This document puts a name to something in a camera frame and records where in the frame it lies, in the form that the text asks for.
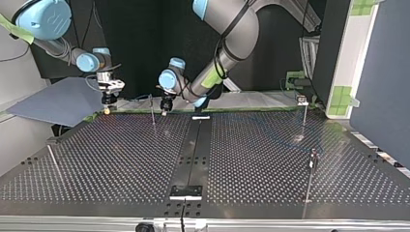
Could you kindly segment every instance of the perforated metal table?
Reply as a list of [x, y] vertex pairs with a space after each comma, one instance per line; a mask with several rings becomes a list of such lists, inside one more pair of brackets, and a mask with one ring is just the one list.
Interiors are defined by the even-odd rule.
[[[78, 126], [0, 178], [0, 215], [410, 221], [410, 180], [318, 113], [305, 126], [301, 111], [190, 116]], [[172, 201], [175, 186], [202, 199]]]

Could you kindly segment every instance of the black background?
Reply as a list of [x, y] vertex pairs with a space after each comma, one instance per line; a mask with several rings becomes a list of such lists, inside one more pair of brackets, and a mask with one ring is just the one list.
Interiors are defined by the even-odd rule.
[[[194, 79], [212, 59], [220, 35], [194, 14], [192, 0], [95, 1], [103, 31], [93, 18], [84, 48], [107, 45], [111, 49], [114, 63], [123, 64], [116, 74], [127, 83], [124, 98], [158, 95], [158, 76], [171, 57], [186, 60], [189, 79]], [[311, 0], [310, 4], [323, 19], [326, 0]], [[72, 0], [80, 39], [91, 6], [92, 0]], [[258, 44], [230, 77], [243, 90], [279, 90], [279, 81], [287, 72], [303, 68], [299, 47], [302, 25], [280, 6], [268, 6], [258, 12], [258, 17]], [[73, 27], [66, 37], [75, 40]], [[39, 50], [35, 56], [43, 78], [81, 74]]]

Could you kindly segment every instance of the white wall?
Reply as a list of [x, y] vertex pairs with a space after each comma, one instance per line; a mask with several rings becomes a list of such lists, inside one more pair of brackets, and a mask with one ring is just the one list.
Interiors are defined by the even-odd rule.
[[[356, 97], [377, 12], [378, 5], [375, 5], [370, 15], [350, 15], [347, 19], [332, 90], [329, 96], [328, 111], [331, 108], [335, 86], [351, 86], [351, 97]], [[328, 112], [327, 115], [331, 119], [350, 119], [351, 111], [352, 107], [348, 109], [348, 113], [345, 116], [329, 115]]]
[[0, 26], [0, 176], [40, 151], [52, 136], [49, 124], [7, 115], [4, 110], [46, 87], [33, 55], [1, 62], [23, 54], [27, 43], [15, 41]]

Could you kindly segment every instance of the robotic arm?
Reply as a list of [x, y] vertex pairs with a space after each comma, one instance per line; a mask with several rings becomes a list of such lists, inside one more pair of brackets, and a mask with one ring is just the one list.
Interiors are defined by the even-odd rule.
[[94, 48], [90, 53], [71, 47], [63, 39], [72, 21], [72, 11], [66, 0], [3, 0], [0, 13], [12, 24], [31, 32], [34, 44], [50, 56], [70, 62], [85, 73], [97, 73], [105, 108], [117, 102], [125, 83], [113, 78], [115, 67], [112, 67], [109, 49]]
[[[160, 75], [160, 86], [168, 96], [181, 95], [200, 107], [207, 93], [226, 78], [226, 73], [253, 52], [259, 37], [259, 21], [249, 1], [244, 0], [194, 0], [193, 11], [221, 34], [215, 57], [193, 83], [184, 77], [185, 61], [172, 58]], [[172, 102], [163, 103], [161, 109], [164, 114], [171, 111]]]

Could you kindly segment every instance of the cable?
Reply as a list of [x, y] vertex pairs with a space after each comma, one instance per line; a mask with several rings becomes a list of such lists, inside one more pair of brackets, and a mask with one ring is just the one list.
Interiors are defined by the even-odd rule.
[[30, 50], [30, 45], [27, 45], [27, 49], [24, 51], [24, 53], [22, 53], [22, 54], [19, 55], [19, 56], [10, 58], [10, 59], [0, 60], [0, 63], [2, 63], [2, 62], [9, 62], [9, 61], [13, 61], [13, 60], [19, 59], [19, 58], [25, 56], [25, 55], [28, 53], [29, 50]]
[[105, 70], [102, 70], [101, 72], [110, 72], [110, 71], [114, 71], [114, 70], [116, 70], [116, 69], [120, 68], [121, 66], [123, 66], [123, 64], [118, 64], [118, 65], [116, 65], [116, 66], [114, 66], [114, 67], [111, 67], [111, 68], [107, 68], [107, 69], [105, 69]]
[[93, 11], [94, 11], [94, 19], [96, 20], [97, 25], [98, 25], [101, 29], [103, 29], [102, 24], [100, 23], [100, 20], [99, 20], [99, 18], [97, 17], [97, 7], [96, 7], [96, 1], [93, 1], [93, 2], [94, 2], [94, 6], [93, 6]]
[[295, 95], [294, 98], [292, 98], [292, 97], [290, 97], [290, 96], [287, 96], [286, 93], [285, 93], [284, 90], [283, 90], [283, 86], [282, 86], [282, 81], [283, 81], [283, 80], [285, 81], [285, 85], [286, 85], [286, 79], [281, 79], [281, 80], [279, 81], [280, 90], [282, 91], [283, 95], [284, 95], [285, 97], [291, 99], [291, 100], [296, 101], [296, 90], [293, 89], [293, 93], [294, 93], [294, 95]]
[[74, 33], [75, 33], [76, 45], [79, 46], [79, 36], [78, 36], [78, 30], [77, 30], [76, 23], [75, 23], [74, 12], [72, 10], [72, 8], [73, 8], [72, 1], [68, 0], [68, 2], [69, 2], [69, 6], [70, 6], [70, 11], [72, 11], [73, 29], [74, 29]]
[[[222, 83], [223, 83], [223, 81], [227, 78], [226, 70], [225, 70], [225, 68], [223, 67], [222, 61], [220, 60], [220, 48], [221, 48], [220, 44], [221, 44], [225, 39], [226, 39], [226, 37], [221, 36], [220, 39], [218, 40], [217, 46], [215, 47], [214, 58], [213, 58], [214, 68], [215, 68], [215, 70], [216, 70], [218, 76], [222, 79]], [[211, 92], [208, 92], [207, 94], [205, 94], [205, 95], [203, 95], [203, 96], [199, 96], [199, 95], [197, 95], [197, 94], [195, 94], [195, 93], [193, 92], [193, 90], [191, 89], [190, 85], [187, 83], [187, 80], [186, 80], [185, 78], [184, 78], [184, 82], [185, 82], [185, 83], [184, 83], [184, 84], [185, 84], [184, 88], [182, 88], [181, 83], [179, 83], [180, 88], [182, 89], [181, 93], [182, 93], [182, 98], [183, 98], [183, 99], [185, 99], [185, 98], [184, 98], [184, 90], [185, 90], [185, 89], [188, 89], [188, 91], [189, 91], [192, 95], [196, 96], [197, 98], [208, 98], [208, 97], [210, 97], [211, 95], [213, 95], [213, 94], [215, 93], [215, 91], [217, 90], [217, 86], [214, 86], [214, 88], [213, 88], [213, 90], [211, 90]]]
[[94, 90], [94, 91], [97, 91], [97, 92], [103, 92], [101, 89], [97, 89], [96, 87], [94, 87], [94, 86], [92, 86], [91, 84], [90, 84], [90, 82], [88, 81], [88, 79], [89, 78], [91, 78], [91, 77], [97, 77], [95, 74], [92, 74], [92, 75], [87, 75], [87, 76], [85, 76], [85, 83], [87, 83], [87, 85], [88, 85], [88, 87], [90, 87], [90, 89], [92, 89], [92, 90]]
[[83, 48], [83, 49], [84, 49], [85, 39], [87, 39], [87, 35], [88, 35], [89, 30], [90, 30], [91, 19], [93, 19], [95, 0], [92, 0], [92, 1], [93, 1], [93, 3], [92, 3], [92, 6], [91, 6], [90, 16], [88, 17], [87, 27], [85, 29], [84, 37], [82, 38], [82, 41], [81, 41], [81, 48]]
[[60, 38], [60, 40], [63, 42], [64, 45], [64, 51], [63, 53], [61, 53], [60, 55], [54, 55], [51, 54], [50, 52], [46, 52], [49, 56], [54, 57], [56, 59], [64, 59], [65, 57], [69, 56], [68, 58], [68, 66], [70, 66], [72, 64], [72, 58], [73, 58], [73, 47], [72, 44], [69, 43], [68, 41], [66, 41], [66, 39], [64, 39], [63, 37]]

